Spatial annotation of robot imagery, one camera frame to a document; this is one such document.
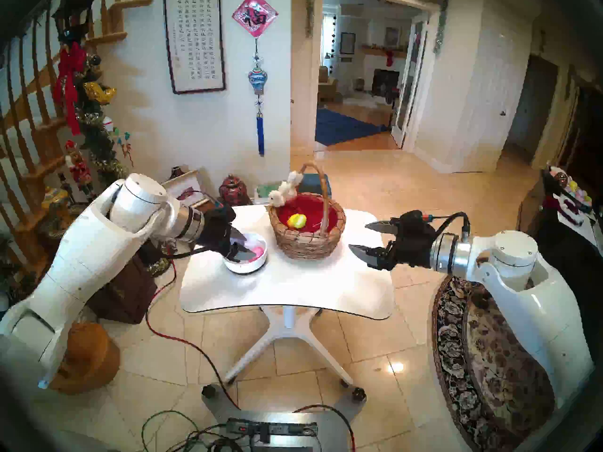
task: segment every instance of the yellow ball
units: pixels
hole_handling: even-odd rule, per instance
[[[287,225],[291,228],[303,228],[306,226],[306,216],[302,213],[294,213],[287,220]]]

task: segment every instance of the white table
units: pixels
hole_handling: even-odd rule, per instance
[[[351,377],[310,330],[310,321],[320,309],[347,312],[370,319],[386,319],[394,309],[391,276],[369,268],[352,254],[348,244],[382,246],[381,235],[364,228],[376,218],[368,212],[346,210],[346,229],[329,257],[318,261],[295,260],[276,246],[274,231],[264,206],[235,207],[233,226],[243,233],[259,233],[268,243],[264,267],[250,275],[237,275],[217,253],[191,257],[182,281],[180,304],[187,312],[203,312],[236,306],[260,306],[270,327],[226,374],[234,379],[274,340],[299,338],[320,353],[347,384]],[[271,306],[283,306],[282,314]],[[295,314],[295,306],[311,308]]]

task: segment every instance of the plush bunny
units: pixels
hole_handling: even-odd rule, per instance
[[[289,173],[289,177],[287,178],[287,183],[289,183],[292,187],[297,187],[303,180],[303,174],[298,173],[296,171],[292,171]]]
[[[291,186],[291,183],[282,182],[279,186],[279,192],[283,195],[285,202],[297,196],[297,191]]]
[[[268,204],[272,207],[282,207],[285,204],[285,198],[280,191],[275,189],[268,194]]]

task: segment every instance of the white bowl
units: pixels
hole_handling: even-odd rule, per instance
[[[258,270],[260,267],[264,265],[266,262],[266,257],[268,255],[268,245],[266,244],[266,240],[257,233],[243,233],[247,241],[245,242],[245,247],[247,249],[252,249],[257,246],[260,246],[264,253],[254,261],[242,260],[240,262],[234,262],[229,259],[223,257],[224,265],[228,267],[228,269],[232,270],[235,274],[250,274],[255,270]]]

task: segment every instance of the wicker basket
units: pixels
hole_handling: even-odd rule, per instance
[[[306,167],[311,166],[318,172],[320,177],[320,186],[323,190],[323,220],[320,230],[310,232],[300,232],[292,230],[279,220],[278,210],[276,207],[268,208],[270,223],[276,235],[276,244],[283,252],[293,259],[318,260],[330,255],[336,248],[341,234],[346,227],[346,214],[341,206],[327,196],[327,181],[323,171],[313,162],[307,162],[301,168],[301,173],[304,173]],[[309,195],[320,197],[319,194],[304,192],[300,195]],[[329,206],[335,209],[337,213],[337,224],[327,232],[329,226]]]

